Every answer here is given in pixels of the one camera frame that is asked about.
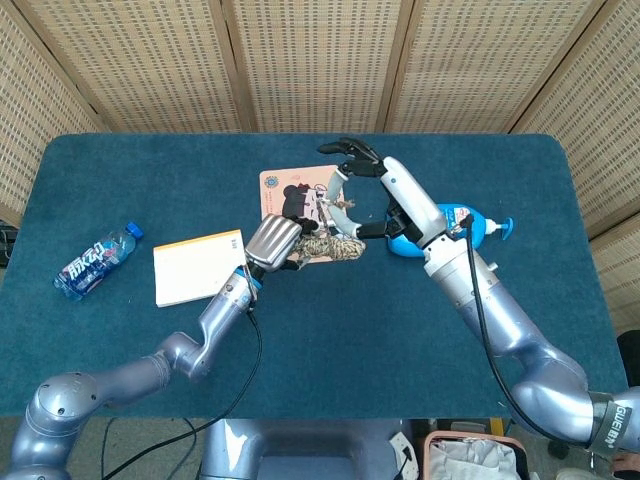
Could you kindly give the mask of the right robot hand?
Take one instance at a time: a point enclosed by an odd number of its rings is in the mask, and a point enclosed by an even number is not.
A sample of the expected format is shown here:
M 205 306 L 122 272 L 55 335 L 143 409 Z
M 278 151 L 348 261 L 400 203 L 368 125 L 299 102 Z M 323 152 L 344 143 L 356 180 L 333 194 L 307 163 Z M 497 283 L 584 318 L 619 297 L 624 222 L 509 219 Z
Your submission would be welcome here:
M 403 235 L 421 250 L 447 234 L 446 217 L 399 160 L 382 156 L 365 142 L 350 137 L 322 144 L 317 151 L 325 155 L 343 154 L 348 157 L 336 167 L 326 192 L 329 216 L 341 233 L 358 240 Z M 360 224 L 350 219 L 344 209 L 337 205 L 344 183 L 353 176 L 380 181 L 389 198 L 383 220 Z

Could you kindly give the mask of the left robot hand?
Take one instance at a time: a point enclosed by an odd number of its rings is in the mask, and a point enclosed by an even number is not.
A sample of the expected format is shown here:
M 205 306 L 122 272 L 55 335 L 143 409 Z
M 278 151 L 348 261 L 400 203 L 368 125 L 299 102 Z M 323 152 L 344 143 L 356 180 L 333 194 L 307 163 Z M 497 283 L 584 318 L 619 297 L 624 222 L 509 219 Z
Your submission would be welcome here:
M 247 262 L 275 272 L 283 267 L 301 236 L 318 228 L 315 220 L 268 214 L 245 246 Z

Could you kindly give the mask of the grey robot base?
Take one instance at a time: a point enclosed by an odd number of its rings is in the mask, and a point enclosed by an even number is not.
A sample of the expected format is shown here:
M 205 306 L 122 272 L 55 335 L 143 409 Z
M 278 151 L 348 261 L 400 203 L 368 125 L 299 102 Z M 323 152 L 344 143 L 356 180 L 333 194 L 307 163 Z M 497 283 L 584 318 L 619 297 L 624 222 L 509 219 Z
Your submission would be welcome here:
M 269 457 L 345 459 L 354 480 L 404 480 L 389 443 L 397 432 L 411 442 L 404 419 L 223 419 L 207 429 L 198 480 L 258 480 Z

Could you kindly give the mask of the pink cartoon mouse pad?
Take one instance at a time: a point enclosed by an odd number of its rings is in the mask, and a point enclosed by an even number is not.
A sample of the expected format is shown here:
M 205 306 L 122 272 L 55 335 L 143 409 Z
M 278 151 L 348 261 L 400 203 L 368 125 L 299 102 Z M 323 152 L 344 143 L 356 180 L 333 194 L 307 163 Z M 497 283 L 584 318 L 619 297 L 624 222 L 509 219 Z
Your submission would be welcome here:
M 355 260 L 364 243 L 343 233 L 329 209 L 345 212 L 354 205 L 341 186 L 331 187 L 333 165 L 266 170 L 259 174 L 261 215 L 281 215 L 315 220 L 319 228 L 302 235 L 288 259 L 299 265 Z

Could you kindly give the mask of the blue pump detergent bottle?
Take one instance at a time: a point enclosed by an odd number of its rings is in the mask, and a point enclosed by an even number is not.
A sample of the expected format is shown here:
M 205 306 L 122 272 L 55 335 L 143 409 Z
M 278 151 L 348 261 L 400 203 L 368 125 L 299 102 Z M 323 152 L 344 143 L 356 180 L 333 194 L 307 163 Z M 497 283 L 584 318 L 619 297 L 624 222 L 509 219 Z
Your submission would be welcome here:
M 484 216 L 476 209 L 461 203 L 438 203 L 438 208 L 444 214 L 450 229 L 459 225 L 469 214 L 474 217 L 472 227 L 472 247 L 478 249 L 484 238 L 499 231 L 501 239 L 506 240 L 513 232 L 515 221 L 507 217 L 503 222 Z M 416 244 L 409 241 L 405 235 L 387 239 L 387 247 L 391 253 L 406 258 L 422 258 L 423 251 Z

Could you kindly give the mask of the white notebook yellow spine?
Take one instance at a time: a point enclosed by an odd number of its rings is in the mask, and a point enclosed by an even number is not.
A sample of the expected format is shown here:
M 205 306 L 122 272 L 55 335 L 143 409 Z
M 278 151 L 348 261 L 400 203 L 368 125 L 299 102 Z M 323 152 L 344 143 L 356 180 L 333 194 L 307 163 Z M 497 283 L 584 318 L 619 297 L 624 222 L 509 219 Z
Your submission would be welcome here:
M 156 246 L 153 262 L 159 308 L 209 298 L 246 263 L 242 233 L 236 229 Z

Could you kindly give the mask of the blue carpet table cover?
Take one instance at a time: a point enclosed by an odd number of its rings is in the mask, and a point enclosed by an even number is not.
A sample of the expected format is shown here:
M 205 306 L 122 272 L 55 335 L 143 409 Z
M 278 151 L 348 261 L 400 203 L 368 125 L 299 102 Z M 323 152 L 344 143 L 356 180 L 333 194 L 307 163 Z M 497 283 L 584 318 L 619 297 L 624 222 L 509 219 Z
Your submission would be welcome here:
M 0 286 L 0 417 L 24 412 L 64 372 L 97 372 L 154 353 L 171 333 L 198 338 L 204 301 L 159 308 L 153 248 L 261 220 L 259 174 L 332 165 L 327 134 L 77 134 L 46 147 Z M 551 136 L 370 135 L 438 202 L 502 220 L 481 255 L 592 390 L 627 381 L 568 161 Z M 81 300 L 53 278 L 128 222 L 144 236 Z M 138 416 L 426 418 L 498 415 L 503 397 L 481 344 L 423 263 L 373 240 L 355 261 L 266 276 L 256 321 L 239 319 L 199 382 L 170 385 Z

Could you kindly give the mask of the bamboo folding screen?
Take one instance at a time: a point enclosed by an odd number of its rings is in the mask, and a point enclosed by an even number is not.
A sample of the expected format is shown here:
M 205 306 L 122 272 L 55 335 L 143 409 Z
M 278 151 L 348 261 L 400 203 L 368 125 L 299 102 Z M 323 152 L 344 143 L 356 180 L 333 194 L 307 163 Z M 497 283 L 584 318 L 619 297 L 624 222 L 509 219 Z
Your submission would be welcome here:
M 549 134 L 640 330 L 640 0 L 0 0 L 0 221 L 117 131 Z

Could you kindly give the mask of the clear plastic drink bottle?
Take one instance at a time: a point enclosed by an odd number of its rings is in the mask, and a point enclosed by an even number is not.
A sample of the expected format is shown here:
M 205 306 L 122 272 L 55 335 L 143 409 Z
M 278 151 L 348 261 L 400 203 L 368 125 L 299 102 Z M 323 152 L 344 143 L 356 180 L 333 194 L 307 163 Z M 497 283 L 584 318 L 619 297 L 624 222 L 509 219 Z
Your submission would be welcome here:
M 64 266 L 53 278 L 53 286 L 67 298 L 81 300 L 128 258 L 143 236 L 134 222 L 108 233 Z

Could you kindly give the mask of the white power strip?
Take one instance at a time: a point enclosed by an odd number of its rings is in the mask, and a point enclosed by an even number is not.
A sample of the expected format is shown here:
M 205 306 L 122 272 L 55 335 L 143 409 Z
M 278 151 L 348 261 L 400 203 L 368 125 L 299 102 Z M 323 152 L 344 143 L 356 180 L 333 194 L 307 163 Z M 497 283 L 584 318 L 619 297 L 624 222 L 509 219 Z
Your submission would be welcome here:
M 419 477 L 419 465 L 414 447 L 403 432 L 397 432 L 389 440 L 395 456 L 396 463 L 404 480 L 417 480 Z

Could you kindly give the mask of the pink waste bin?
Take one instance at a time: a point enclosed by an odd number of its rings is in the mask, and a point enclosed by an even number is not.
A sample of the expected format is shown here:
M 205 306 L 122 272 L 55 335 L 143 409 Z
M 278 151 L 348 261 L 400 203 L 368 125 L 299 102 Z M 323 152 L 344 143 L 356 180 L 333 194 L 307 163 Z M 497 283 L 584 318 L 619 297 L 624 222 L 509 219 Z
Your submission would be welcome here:
M 521 480 L 531 480 L 531 476 L 529 473 L 528 463 L 527 463 L 527 455 L 525 448 L 523 445 L 512 438 L 504 437 L 504 436 L 494 436 L 489 434 L 481 434 L 481 433 L 471 433 L 471 432 L 455 432 L 455 431 L 435 431 L 429 434 L 425 440 L 424 445 L 424 459 L 423 459 L 423 479 L 430 480 L 429 474 L 427 472 L 427 468 L 429 467 L 429 447 L 431 444 L 434 444 L 440 440 L 452 440 L 452 441 L 463 441 L 463 440 L 471 440 L 471 439 L 483 439 L 483 440 L 491 440 L 505 446 L 511 447 L 516 455 L 517 460 L 517 472 L 520 475 Z

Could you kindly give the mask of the white cloth in bin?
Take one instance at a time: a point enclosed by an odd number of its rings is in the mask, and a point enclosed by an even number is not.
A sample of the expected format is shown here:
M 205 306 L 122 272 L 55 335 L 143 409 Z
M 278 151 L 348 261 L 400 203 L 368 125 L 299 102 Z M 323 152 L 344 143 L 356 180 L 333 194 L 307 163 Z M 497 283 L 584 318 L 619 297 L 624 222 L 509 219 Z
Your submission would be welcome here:
M 428 459 L 430 480 L 521 480 L 514 450 L 491 440 L 440 440 Z

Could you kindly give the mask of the black floor equipment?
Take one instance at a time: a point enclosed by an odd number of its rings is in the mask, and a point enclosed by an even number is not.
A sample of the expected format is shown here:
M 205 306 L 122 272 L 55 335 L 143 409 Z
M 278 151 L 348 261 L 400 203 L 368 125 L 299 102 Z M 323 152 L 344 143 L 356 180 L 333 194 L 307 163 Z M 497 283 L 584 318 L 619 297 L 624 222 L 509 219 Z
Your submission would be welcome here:
M 0 220 L 0 269 L 7 268 L 17 235 L 17 228 Z

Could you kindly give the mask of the black box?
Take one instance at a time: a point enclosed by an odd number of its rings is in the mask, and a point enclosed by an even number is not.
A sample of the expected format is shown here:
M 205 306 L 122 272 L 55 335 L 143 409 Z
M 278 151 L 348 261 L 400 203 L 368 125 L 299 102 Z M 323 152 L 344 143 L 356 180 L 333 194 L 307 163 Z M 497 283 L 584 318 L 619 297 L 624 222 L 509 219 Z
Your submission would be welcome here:
M 629 386 L 640 386 L 640 329 L 622 333 L 617 344 Z

